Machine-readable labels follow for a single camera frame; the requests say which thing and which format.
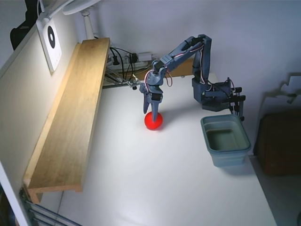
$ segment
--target lamp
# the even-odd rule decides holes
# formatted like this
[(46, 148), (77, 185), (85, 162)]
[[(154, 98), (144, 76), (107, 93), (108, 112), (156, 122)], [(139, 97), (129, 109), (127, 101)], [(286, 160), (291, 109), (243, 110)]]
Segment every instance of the lamp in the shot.
[(38, 0), (37, 9), (40, 4), (42, 13), (38, 16), (36, 25), (51, 72), (56, 70), (62, 55), (60, 42), (52, 17), (60, 10), (63, 10), (65, 15), (81, 12), (84, 17), (87, 39), (93, 39), (94, 33), (89, 16), (89, 8), (99, 1), (100, 0), (68, 0), (60, 4), (56, 9), (46, 12), (42, 0)]

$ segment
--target robotic arm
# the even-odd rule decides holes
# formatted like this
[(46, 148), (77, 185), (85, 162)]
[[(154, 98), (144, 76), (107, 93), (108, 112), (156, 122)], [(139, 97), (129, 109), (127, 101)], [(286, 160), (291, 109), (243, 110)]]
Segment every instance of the robotic arm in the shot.
[(182, 42), (171, 53), (163, 56), (159, 61), (152, 62), (152, 69), (145, 75), (144, 83), (140, 85), (140, 92), (144, 94), (143, 112), (146, 113), (149, 105), (152, 109), (152, 120), (155, 121), (158, 115), (158, 106), (162, 102), (163, 79), (167, 72), (173, 71), (185, 60), (195, 55), (192, 73), (193, 95), (202, 104), (203, 109), (210, 111), (221, 111), (226, 108), (233, 109), (243, 120), (243, 101), (245, 96), (240, 96), (241, 88), (231, 88), (231, 80), (212, 84), (209, 80), (210, 51), (212, 39), (201, 34), (197, 38), (189, 37)]

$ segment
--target gray plastic bin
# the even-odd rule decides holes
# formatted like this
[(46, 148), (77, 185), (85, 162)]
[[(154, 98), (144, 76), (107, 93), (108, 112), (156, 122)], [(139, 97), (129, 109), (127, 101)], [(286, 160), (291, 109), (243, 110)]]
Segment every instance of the gray plastic bin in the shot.
[(214, 166), (233, 166), (244, 163), (251, 144), (236, 115), (204, 117), (201, 125)]

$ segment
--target white table surface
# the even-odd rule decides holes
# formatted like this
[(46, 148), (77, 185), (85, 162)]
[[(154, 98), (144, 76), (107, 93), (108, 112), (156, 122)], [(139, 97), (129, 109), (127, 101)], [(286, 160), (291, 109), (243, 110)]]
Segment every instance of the white table surface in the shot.
[(84, 226), (276, 225), (248, 158), (213, 165), (200, 120), (229, 111), (202, 110), (191, 78), (163, 85), (158, 131), (144, 125), (139, 90), (103, 90), (84, 191), (64, 192), (60, 214)]

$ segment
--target wooden board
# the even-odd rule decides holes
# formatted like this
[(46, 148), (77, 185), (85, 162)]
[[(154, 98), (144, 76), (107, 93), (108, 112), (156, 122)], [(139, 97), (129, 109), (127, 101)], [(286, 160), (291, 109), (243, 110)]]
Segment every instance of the wooden board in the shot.
[[(69, 76), (70, 76), (70, 74), (72, 72), (72, 69), (73, 69), (76, 57), (77, 57), (78, 52), (79, 52), (79, 48), (80, 48), (80, 44), (78, 43), (76, 45), (74, 51), (73, 51), (73, 54), (72, 54), (72, 57), (70, 59), (68, 68), (67, 68), (66, 73), (65, 73), (65, 75), (63, 77), (63, 80), (61, 82), (60, 88), (59, 88), (59, 90), (58, 90), (58, 92), (56, 94), (56, 97), (55, 97), (55, 100), (54, 100), (54, 102), (52, 104), (52, 107), (50, 109), (49, 115), (48, 115), (48, 117), (46, 119), (46, 122), (44, 124), (43, 129), (42, 129), (42, 132), (40, 134), (40, 137), (39, 137), (39, 139), (37, 141), (37, 144), (36, 144), (36, 146), (34, 148), (34, 151), (32, 153), (32, 157), (31, 157), (31, 159), (29, 161), (29, 164), (28, 164), (27, 169), (25, 171), (25, 174), (23, 176), (23, 184), (24, 184), (25, 188), (28, 188), (28, 186), (30, 184), (30, 181), (32, 179), (32, 175), (33, 175), (34, 169), (37, 166), (38, 159), (39, 159), (39, 157), (41, 155), (42, 148), (44, 146), (44, 143), (45, 143), (45, 140), (47, 138), (48, 132), (50, 130), (51, 124), (52, 124), (53, 119), (55, 117), (55, 113), (57, 111), (58, 105), (59, 105), (59, 103), (61, 101), (61, 98), (63, 96), (63, 93), (64, 93), (64, 90), (65, 90), (67, 81), (69, 79)], [(31, 199), (35, 203), (40, 202), (41, 198), (42, 198), (42, 193), (36, 194), (35, 192), (33, 192), (31, 194)]]
[(109, 46), (108, 38), (86, 40), (77, 54), (75, 50), (63, 94), (60, 89), (54, 103), (59, 104), (49, 114), (35, 160), (24, 176), (33, 202), (39, 202), (37, 194), (43, 192), (82, 191)]

